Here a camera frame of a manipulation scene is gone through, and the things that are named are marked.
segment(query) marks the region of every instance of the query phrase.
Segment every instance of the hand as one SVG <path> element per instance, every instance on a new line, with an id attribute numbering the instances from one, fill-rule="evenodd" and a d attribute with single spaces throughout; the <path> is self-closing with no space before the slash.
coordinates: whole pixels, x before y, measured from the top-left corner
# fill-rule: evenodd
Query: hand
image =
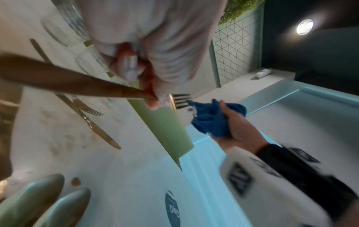
<path id="1" fill-rule="evenodd" d="M 260 149 L 268 145 L 268 142 L 261 135 L 261 133 L 249 122 L 247 119 L 229 109 L 224 101 L 220 101 L 222 113 L 228 119 L 228 126 L 231 132 L 230 137 L 214 138 L 221 149 L 226 152 L 232 147 L 240 147 L 253 154 L 256 154 Z"/>
<path id="2" fill-rule="evenodd" d="M 128 81 L 142 76 L 142 88 L 152 89 L 161 101 L 174 84 L 196 75 L 227 0 L 76 3 L 91 40 L 110 70 Z"/>

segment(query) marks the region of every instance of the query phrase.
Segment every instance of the black sleeve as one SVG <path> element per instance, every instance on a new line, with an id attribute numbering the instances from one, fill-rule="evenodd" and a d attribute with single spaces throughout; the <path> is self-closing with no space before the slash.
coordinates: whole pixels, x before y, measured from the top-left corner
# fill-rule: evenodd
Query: black sleeve
<path id="1" fill-rule="evenodd" d="M 338 220 L 358 196 L 334 176 L 323 176 L 286 148 L 270 144 L 257 156 Z"/>

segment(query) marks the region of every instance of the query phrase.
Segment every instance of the blue cloth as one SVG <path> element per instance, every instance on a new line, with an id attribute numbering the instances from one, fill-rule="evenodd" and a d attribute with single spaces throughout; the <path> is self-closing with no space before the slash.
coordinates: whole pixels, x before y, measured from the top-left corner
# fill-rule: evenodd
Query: blue cloth
<path id="1" fill-rule="evenodd" d="M 210 133 L 214 137 L 221 138 L 231 135 L 228 128 L 227 118 L 221 111 L 220 103 L 213 99 L 212 103 L 199 103 L 187 101 L 190 106 L 197 110 L 197 116 L 192 120 L 192 125 L 201 133 Z M 247 109 L 237 103 L 226 103 L 237 113 L 246 116 Z"/>

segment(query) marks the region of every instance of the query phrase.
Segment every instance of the ceiling light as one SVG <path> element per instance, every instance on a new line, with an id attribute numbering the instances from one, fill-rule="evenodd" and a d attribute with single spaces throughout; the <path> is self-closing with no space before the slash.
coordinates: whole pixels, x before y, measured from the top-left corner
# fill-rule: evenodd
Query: ceiling light
<path id="1" fill-rule="evenodd" d="M 313 28 L 314 22 L 311 19 L 306 19 L 300 22 L 297 27 L 298 35 L 305 35 Z"/>

